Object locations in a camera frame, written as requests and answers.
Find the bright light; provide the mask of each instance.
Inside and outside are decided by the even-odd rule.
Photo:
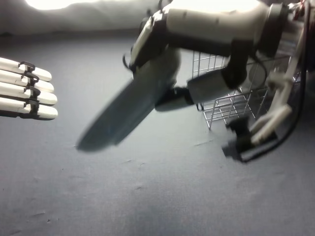
[[[78,2],[94,2],[98,0],[25,0],[28,5],[38,10],[54,10],[65,8]]]

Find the white robotic hand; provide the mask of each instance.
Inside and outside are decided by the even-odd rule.
[[[33,64],[0,58],[0,116],[51,120],[58,116],[51,74]]]

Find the robotic hand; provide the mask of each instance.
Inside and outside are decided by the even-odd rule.
[[[0,58],[0,116],[51,120],[58,112],[51,74],[33,64]]]
[[[131,49],[133,80],[100,115],[78,148],[95,151],[119,144],[154,108],[169,111],[214,100],[237,89],[246,79],[249,57],[273,58],[277,52],[291,56],[286,73],[272,72],[268,84],[276,90],[267,115],[251,129],[247,121],[229,127],[237,134],[230,143],[233,158],[264,143],[291,112],[286,104],[292,78],[302,54],[303,23],[291,12],[302,6],[257,0],[174,0],[152,15]],[[178,48],[229,57],[222,69],[188,80],[186,88],[174,87],[180,66]]]

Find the metal wire rack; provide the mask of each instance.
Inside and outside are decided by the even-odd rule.
[[[228,59],[193,52],[192,60],[192,77],[195,77],[224,67]],[[268,72],[275,68],[285,71],[289,57],[279,56],[274,59],[260,58],[260,60]],[[249,60],[247,74],[245,82],[237,90],[224,97],[197,105],[197,109],[203,113],[209,129],[216,120],[223,120],[226,124],[230,118],[245,115],[255,120],[268,111],[274,94],[267,87],[261,86],[261,81],[265,79],[261,65]],[[299,81],[296,78],[294,80],[295,84],[298,84]]]

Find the dish rack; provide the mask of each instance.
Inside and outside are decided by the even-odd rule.
[[[277,69],[285,71],[288,65],[288,56],[277,56],[273,59],[259,57],[265,65],[267,72]],[[192,77],[199,76],[211,70],[223,68],[228,59],[220,56],[193,52]],[[197,110],[202,112],[207,126],[211,126],[216,120],[223,120],[226,124],[229,119],[241,116],[250,116],[252,120],[265,114],[270,105],[274,93],[264,85],[265,73],[263,67],[253,60],[247,64],[247,78],[235,91],[213,101],[197,104]],[[298,75],[294,77],[293,90],[299,84]]]

